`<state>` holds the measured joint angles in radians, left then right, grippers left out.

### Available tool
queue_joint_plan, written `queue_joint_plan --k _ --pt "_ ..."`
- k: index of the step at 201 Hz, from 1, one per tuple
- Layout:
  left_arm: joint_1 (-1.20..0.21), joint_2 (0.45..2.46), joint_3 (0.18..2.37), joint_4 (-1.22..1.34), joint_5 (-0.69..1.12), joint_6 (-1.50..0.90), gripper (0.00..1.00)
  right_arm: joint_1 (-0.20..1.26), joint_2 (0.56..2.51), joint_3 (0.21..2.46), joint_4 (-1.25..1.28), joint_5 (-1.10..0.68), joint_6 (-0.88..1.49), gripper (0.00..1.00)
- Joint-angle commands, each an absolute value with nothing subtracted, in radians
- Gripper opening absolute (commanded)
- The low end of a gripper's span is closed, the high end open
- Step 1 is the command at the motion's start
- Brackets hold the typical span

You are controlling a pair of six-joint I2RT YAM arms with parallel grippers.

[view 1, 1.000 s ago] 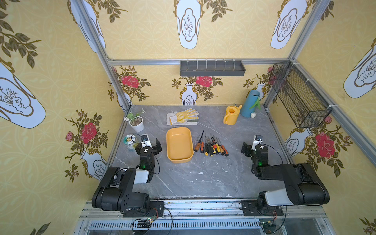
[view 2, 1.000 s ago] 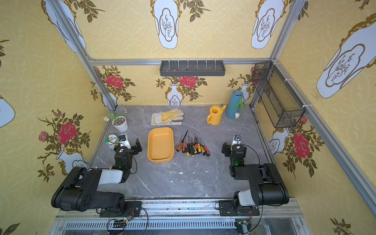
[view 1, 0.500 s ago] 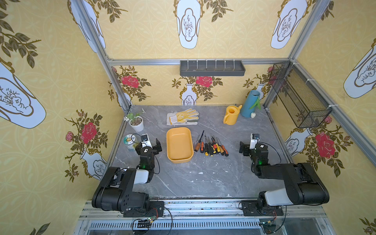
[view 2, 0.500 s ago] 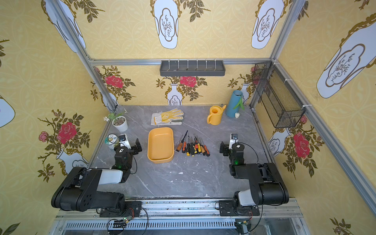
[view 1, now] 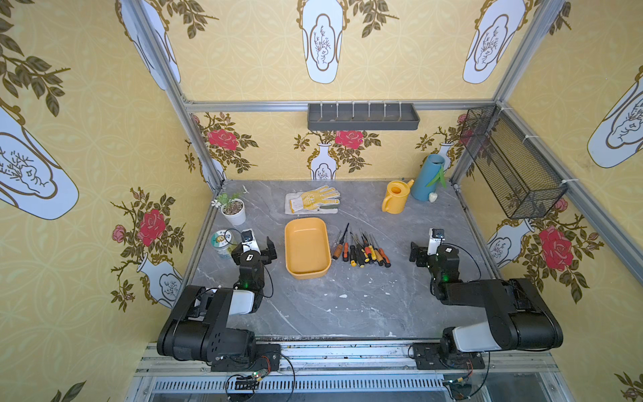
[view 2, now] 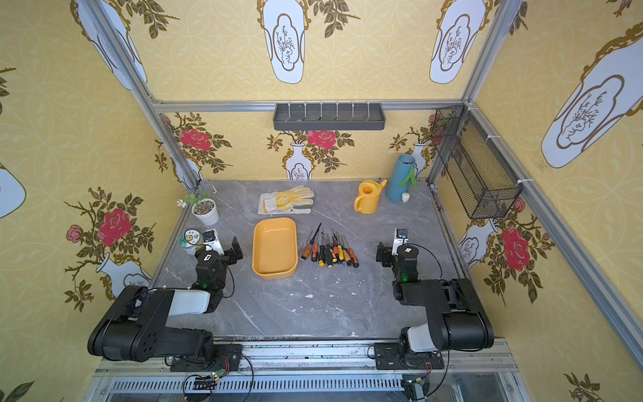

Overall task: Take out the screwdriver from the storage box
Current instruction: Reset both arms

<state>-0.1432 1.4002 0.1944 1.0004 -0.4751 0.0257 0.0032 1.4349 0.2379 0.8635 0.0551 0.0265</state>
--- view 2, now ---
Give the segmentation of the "orange black handle screwdriver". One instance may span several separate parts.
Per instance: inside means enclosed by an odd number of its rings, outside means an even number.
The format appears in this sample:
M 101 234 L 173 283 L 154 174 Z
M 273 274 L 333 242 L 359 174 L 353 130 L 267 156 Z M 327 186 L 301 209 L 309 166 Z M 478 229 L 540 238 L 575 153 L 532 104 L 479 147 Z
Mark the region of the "orange black handle screwdriver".
M 351 262 L 353 263 L 353 267 L 359 268 L 358 258 L 356 258 L 356 255 L 354 254 L 353 249 L 350 247 L 347 241 L 345 241 L 345 243 L 346 243 L 346 248 L 348 250 L 348 254 L 350 256 Z

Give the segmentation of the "yellow plastic storage box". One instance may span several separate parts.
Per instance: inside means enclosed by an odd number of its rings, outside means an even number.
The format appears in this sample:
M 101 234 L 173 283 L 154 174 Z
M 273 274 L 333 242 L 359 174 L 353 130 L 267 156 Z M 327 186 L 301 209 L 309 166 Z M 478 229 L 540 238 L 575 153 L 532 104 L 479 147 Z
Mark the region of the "yellow plastic storage box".
M 254 229 L 252 269 L 264 280 L 296 273 L 299 261 L 296 223 L 290 218 L 263 219 Z

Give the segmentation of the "black yellow handle screwdriver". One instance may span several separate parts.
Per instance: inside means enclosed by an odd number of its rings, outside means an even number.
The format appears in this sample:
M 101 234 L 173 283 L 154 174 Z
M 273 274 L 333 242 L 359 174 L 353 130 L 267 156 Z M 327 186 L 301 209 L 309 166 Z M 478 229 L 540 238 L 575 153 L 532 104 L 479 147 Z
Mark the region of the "black yellow handle screwdriver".
M 324 241 L 325 241 L 325 246 L 326 246 L 326 249 L 325 249 L 326 264 L 327 264 L 327 266 L 329 268 L 332 268 L 333 264 L 335 262 L 335 257 L 334 257 L 334 254 L 333 254 L 333 246 L 329 242 L 327 237 L 324 237 Z

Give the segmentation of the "large black handle screwdriver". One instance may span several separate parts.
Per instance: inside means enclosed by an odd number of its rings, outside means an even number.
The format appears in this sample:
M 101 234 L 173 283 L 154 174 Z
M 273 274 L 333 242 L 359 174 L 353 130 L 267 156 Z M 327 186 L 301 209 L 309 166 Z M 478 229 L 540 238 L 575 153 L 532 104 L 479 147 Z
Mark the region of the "large black handle screwdriver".
M 326 266 L 325 249 L 326 249 L 326 246 L 324 246 L 323 238 L 320 238 L 320 246 L 318 251 L 318 265 L 321 267 Z

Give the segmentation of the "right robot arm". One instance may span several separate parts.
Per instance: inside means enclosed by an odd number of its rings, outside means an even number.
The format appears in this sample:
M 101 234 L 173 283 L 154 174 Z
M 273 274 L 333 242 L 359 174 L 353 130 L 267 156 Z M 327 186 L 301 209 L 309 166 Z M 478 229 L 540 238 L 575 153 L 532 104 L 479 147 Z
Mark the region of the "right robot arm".
M 425 309 L 425 323 L 403 328 L 399 351 L 437 353 L 476 352 L 490 348 L 495 334 L 472 282 L 461 279 L 420 279 L 419 249 L 410 244 L 396 248 L 378 244 L 376 261 L 390 267 L 394 298 L 403 306 Z

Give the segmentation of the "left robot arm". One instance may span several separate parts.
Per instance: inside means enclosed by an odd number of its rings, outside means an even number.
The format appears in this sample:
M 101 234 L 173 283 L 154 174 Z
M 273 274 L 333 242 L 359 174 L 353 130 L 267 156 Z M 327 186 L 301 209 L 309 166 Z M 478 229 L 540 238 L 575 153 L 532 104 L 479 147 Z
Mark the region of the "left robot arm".
M 223 253 L 196 253 L 197 281 L 191 288 L 126 286 L 92 331 L 88 352 L 110 361 L 173 357 L 197 367 L 214 363 L 218 356 L 211 332 L 170 328 L 167 319 L 213 313 L 224 299 L 229 266 L 242 258 L 234 237 Z

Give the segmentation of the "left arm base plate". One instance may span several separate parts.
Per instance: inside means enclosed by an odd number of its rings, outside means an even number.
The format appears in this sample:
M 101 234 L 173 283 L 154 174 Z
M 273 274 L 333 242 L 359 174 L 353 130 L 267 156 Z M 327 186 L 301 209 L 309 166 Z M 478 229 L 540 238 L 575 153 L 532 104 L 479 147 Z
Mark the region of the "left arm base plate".
M 204 354 L 197 357 L 174 357 L 171 372 L 236 372 L 242 360 L 243 346 L 238 343 L 207 345 Z

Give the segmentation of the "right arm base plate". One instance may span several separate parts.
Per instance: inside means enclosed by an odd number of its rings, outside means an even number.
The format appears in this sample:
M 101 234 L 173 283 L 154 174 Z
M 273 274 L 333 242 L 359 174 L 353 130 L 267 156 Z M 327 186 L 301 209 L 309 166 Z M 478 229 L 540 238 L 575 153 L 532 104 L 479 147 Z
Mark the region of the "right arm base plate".
M 377 370 L 443 370 L 440 352 L 413 352 L 399 343 L 375 343 L 373 357 Z

